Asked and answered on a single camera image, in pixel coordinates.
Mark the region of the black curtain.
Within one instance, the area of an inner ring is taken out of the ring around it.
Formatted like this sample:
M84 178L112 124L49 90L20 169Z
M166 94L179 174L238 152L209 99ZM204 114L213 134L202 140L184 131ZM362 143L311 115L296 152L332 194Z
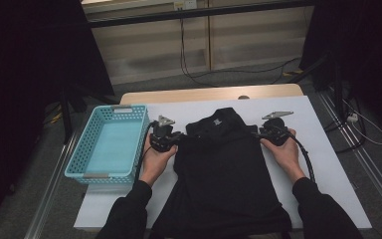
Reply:
M112 92L82 0L0 0L0 204L72 85Z
M382 0L318 0L305 37L300 67L328 55L317 83L330 81L335 66L353 93L382 121Z

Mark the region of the black horizontal bar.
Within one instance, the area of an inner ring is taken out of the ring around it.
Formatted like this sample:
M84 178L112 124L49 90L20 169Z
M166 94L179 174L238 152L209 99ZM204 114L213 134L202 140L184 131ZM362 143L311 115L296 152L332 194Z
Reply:
M91 28L112 27L139 23L160 22L168 20L188 19L197 17L238 14L256 11L270 11L306 6L315 6L321 0L273 0L262 3L209 7L193 10L180 10L162 13L151 13L137 16L97 18L88 20Z

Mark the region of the white wall socket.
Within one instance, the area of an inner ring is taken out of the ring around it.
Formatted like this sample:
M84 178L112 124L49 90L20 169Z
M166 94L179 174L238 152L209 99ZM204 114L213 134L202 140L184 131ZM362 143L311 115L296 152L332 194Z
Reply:
M174 10L193 10L197 8L197 0L175 0L173 2Z

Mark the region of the person's left hand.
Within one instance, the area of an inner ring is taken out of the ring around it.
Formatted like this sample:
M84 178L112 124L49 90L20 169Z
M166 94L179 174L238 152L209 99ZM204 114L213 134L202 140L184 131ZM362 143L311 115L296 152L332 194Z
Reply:
M169 159L175 155L176 152L176 145L173 145L167 152L158 152L150 145L150 135L148 135L144 145L143 169L139 180L152 187L158 177L164 172Z

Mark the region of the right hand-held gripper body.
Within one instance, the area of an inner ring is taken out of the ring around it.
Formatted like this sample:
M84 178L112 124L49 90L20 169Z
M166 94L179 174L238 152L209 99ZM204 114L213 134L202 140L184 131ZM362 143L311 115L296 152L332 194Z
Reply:
M283 145L289 138L283 117L289 115L292 115L292 112L272 112L264 116L265 122L260 127L260 138L265 138L276 146Z

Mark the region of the black stand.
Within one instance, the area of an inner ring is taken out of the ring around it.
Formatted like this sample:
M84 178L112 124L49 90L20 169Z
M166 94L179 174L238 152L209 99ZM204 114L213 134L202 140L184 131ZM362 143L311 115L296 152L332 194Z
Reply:
M106 105L117 105L117 101L93 92L78 84L63 85L60 92L60 106L65 130L64 144L67 144L73 134L70 108L76 113L83 113L87 109L84 97L91 97Z
M299 75L293 77L289 83L297 84L308 76L312 77L313 87L316 91L326 91L332 88L335 111L342 117L344 107L341 66L335 56L329 52L323 54L314 63L304 68Z

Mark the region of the light wooden post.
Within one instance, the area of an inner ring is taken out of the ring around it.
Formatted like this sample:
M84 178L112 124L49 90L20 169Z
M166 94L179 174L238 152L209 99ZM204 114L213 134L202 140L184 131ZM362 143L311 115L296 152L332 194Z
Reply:
M205 0L205 7L209 9L212 6L211 0ZM211 43L211 17L206 17L206 65L209 71L212 71L212 43Z

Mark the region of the aluminium floor rail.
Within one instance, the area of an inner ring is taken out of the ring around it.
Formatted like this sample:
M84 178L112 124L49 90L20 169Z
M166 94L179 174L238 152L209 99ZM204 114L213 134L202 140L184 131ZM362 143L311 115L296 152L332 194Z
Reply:
M64 175L65 167L68 163L69 156L74 150L78 140L78 134L74 132L63 144L62 151L53 170L52 176L46 186L46 190L42 196L38 208L28 227L24 239L40 239L51 209L54 199L59 188L61 179Z
M368 177L382 197L382 173L375 164L373 158L360 143L360 140L356 137L354 130L349 126L349 124L343 123L338 118L337 113L334 111L334 103L332 102L330 96L323 93L317 93L317 96L333 119L334 123L338 126L338 130L348 143L350 150L354 153L355 157L358 159L364 171L367 173Z

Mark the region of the white table sheet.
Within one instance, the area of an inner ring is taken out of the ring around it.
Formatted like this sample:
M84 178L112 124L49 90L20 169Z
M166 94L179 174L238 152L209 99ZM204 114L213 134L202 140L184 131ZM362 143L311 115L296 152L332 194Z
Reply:
M306 96L147 104L151 120L163 115L176 121L174 128L185 131L185 125L210 116L216 109L232 107L246 124L262 124L262 117L272 112L293 112L284 118L285 125L296 130L296 138L308 151L315 181L321 192L331 195L360 229L371 228L371 223L361 206L349 179L339 162L314 109ZM267 168L279 201L288 212L293 229L302 228L297 212L297 202L291 193L291 183L275 163L272 154L262 147ZM148 203L147 227L151 227L165 204L177 176L170 159L164 173L153 186L153 195ZM116 198L126 195L130 186L121 184L91 184L77 216L74 228L98 232L106 221Z

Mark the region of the person's right hand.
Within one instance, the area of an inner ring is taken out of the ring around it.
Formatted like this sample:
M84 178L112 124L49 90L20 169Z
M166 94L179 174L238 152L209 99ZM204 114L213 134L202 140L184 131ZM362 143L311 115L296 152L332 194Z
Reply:
M264 138L260 140L260 143L272 153L275 161L286 173L292 184L305 177L298 161L297 143L291 137L280 146L274 145Z

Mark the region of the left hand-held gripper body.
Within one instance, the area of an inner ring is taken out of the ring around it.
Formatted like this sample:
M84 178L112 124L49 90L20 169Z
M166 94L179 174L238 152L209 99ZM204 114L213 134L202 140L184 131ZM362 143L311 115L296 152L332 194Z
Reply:
M164 116L159 116L151 126L153 131L150 134L150 145L158 152L167 152L175 145L180 139L173 135L173 125L175 121Z

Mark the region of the light blue plastic basket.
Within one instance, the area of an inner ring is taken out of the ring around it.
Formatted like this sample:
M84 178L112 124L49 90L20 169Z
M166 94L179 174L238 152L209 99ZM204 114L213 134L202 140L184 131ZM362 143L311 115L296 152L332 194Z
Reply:
M132 184L149 124L146 105L95 107L65 176L82 184Z

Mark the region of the black sleeveless shirt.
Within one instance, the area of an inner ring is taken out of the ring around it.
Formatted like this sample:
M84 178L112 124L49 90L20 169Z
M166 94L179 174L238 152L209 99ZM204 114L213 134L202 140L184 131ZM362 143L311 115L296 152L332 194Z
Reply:
M177 181L152 229L171 239L235 239L291 230L255 127L232 108L186 125Z

